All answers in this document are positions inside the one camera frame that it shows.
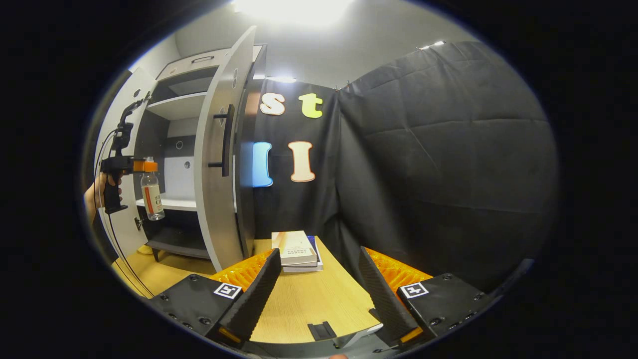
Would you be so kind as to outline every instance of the cabinet door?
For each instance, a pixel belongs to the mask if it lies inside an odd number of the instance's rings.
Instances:
[[[233,186],[233,143],[237,118],[214,118],[226,113],[228,105],[235,107],[235,117],[253,62],[255,26],[251,26],[228,51],[219,66],[204,98],[195,137],[195,202],[206,249],[215,270],[221,271],[243,259],[237,232]],[[229,141],[226,153],[224,142]],[[227,163],[222,168],[209,167],[209,163]]]
[[[97,148],[95,151],[94,164],[98,164],[99,171],[99,159],[98,154],[102,144],[107,139],[107,134],[117,128],[120,118],[122,117],[122,111],[131,103],[144,98],[148,92],[153,92],[157,82],[150,76],[144,69],[138,68],[133,72],[131,77],[126,80],[122,88],[119,90],[111,106],[108,108],[107,114],[102,122],[102,128],[98,136]],[[122,149],[122,155],[132,156],[135,149],[135,139],[137,138],[137,130],[139,129],[140,119],[146,109],[147,102],[144,102],[140,107],[135,109],[132,114],[126,117],[126,122],[133,124],[131,130],[131,140],[128,146]],[[107,158],[109,150],[111,148],[112,141],[109,139],[104,150],[102,152],[102,158]],[[139,217],[137,211],[137,205],[135,204],[135,185],[133,175],[127,175],[122,177],[122,184],[119,188],[122,189],[122,204],[127,205],[128,208],[111,214],[109,222],[108,215],[104,213],[103,208],[100,208],[98,213],[104,230],[108,234],[108,238],[113,245],[113,248],[117,252],[117,255],[122,258],[129,256],[145,244],[148,240],[142,229],[137,229],[134,218]],[[115,237],[111,230],[111,223],[113,224],[113,230],[115,231]]]

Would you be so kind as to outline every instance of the ceiling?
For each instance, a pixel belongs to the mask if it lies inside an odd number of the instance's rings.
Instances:
[[[331,26],[281,23],[235,13],[230,3],[178,30],[182,57],[231,47],[256,25],[255,43],[268,45],[266,76],[341,88],[365,73],[439,40],[478,41],[459,24],[406,1],[354,0]]]

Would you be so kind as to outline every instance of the book cover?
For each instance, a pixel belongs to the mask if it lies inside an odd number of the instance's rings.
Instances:
[[[304,231],[273,232],[271,248],[279,248],[282,266],[317,261],[316,251]]]
[[[323,262],[321,260],[321,253],[316,246],[315,236],[308,236],[308,241],[313,246],[315,253],[317,253],[317,262],[309,263],[309,264],[296,264],[292,266],[282,266],[284,273],[302,273],[302,272],[311,272],[311,271],[322,271],[323,270]]]

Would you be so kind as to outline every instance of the black curtain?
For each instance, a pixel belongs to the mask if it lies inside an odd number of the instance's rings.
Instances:
[[[364,245],[483,291],[543,244],[558,194],[551,126],[482,43],[412,52],[338,92],[271,81],[266,92],[282,94],[286,112],[257,119],[274,180],[255,189],[257,238],[303,229],[359,281]],[[297,97],[310,92],[324,100],[319,119],[301,113]],[[313,143],[314,181],[290,181],[292,141]]]

